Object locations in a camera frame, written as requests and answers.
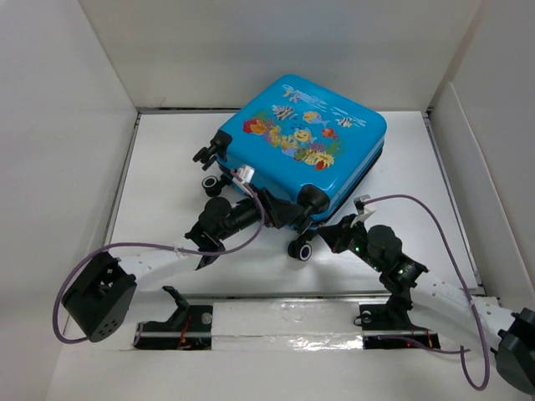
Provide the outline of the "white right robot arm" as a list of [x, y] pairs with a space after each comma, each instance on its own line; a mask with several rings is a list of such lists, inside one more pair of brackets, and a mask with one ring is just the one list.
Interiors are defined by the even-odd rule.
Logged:
[[465, 294], [402, 251], [384, 225], [366, 228], [354, 215], [319, 229], [332, 252], [350, 251], [376, 270], [390, 292], [390, 325], [438, 332], [482, 357], [517, 390], [534, 393], [534, 311], [502, 308]]

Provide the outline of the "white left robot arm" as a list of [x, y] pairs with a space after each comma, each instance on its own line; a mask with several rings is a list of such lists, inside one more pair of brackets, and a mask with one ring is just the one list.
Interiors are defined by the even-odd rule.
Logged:
[[189, 271], [186, 259], [199, 257], [198, 269], [218, 257], [250, 245], [265, 227], [297, 226], [308, 221], [312, 206], [289, 202], [267, 190], [245, 188], [235, 206], [220, 196], [204, 206], [186, 233], [195, 248], [145, 242], [116, 242], [92, 251], [64, 279], [53, 303], [52, 326], [64, 344], [100, 342], [125, 321], [140, 285]]

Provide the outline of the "blue kids suitcase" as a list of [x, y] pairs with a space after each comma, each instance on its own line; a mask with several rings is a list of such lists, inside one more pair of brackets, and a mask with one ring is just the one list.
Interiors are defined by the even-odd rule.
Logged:
[[380, 157], [387, 123], [361, 104], [295, 74], [264, 89], [223, 124], [209, 145], [193, 157], [207, 170], [217, 164], [220, 177], [201, 185], [210, 197], [232, 183], [242, 165], [255, 169], [255, 190], [267, 189], [295, 202], [306, 192], [312, 201], [312, 225], [295, 230], [288, 254], [307, 261], [309, 242], [347, 201]]

